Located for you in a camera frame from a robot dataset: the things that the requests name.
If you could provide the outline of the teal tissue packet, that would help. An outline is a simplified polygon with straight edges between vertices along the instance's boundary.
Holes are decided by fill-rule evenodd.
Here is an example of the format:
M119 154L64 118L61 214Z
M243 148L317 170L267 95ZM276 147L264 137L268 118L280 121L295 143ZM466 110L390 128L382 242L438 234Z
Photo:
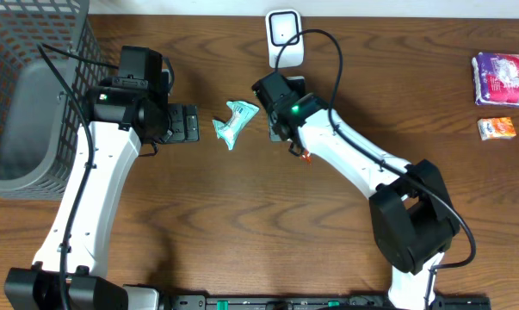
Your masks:
M232 117L227 121L213 120L213 127L218 139L223 139L229 151L232 151L238 135L258 113L259 108L245 101L227 101L226 106L232 111Z

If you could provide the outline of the purple pink floral liner pack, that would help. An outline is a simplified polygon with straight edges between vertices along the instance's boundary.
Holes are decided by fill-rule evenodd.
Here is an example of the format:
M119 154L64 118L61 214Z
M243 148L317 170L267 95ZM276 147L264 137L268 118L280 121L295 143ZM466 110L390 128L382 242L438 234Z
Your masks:
M519 54L478 53L472 67L477 105L519 107Z

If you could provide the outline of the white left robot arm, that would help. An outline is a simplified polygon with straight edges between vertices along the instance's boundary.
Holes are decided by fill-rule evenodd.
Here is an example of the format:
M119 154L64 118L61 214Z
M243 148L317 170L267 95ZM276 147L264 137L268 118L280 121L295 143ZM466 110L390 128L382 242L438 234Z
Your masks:
M108 249L120 194L145 144L196 142L197 108L171 104L174 72L147 47L124 46L117 74L75 103L77 155L59 211L28 269L12 268L4 293L14 309L167 309L146 285L108 281Z

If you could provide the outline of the orange tissue pack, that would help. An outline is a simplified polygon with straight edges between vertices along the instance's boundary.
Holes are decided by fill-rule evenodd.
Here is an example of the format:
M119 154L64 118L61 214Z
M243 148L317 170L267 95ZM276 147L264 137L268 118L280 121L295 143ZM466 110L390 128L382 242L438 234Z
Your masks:
M482 140L502 140L516 137L516 130L510 117L482 118L477 121Z

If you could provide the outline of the orange-red snack bar wrapper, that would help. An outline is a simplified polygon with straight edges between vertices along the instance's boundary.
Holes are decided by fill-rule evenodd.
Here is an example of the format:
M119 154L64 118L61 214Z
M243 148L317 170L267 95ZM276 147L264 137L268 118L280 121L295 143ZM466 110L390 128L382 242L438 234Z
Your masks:
M300 155L300 158L305 161L306 163L308 164L311 164L312 163L312 159L311 159L311 153L309 153L309 151L307 150L304 150L301 155Z

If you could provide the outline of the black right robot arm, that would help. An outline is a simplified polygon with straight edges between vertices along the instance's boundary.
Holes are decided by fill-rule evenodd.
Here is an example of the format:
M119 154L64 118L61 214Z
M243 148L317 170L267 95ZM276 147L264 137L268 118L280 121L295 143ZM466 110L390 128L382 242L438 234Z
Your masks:
M434 268L460 230L438 168L380 149L328 102L279 72L251 89L277 136L291 141L302 157L322 158L368 199L375 244L392 266L389 301L397 308L430 308L436 299Z

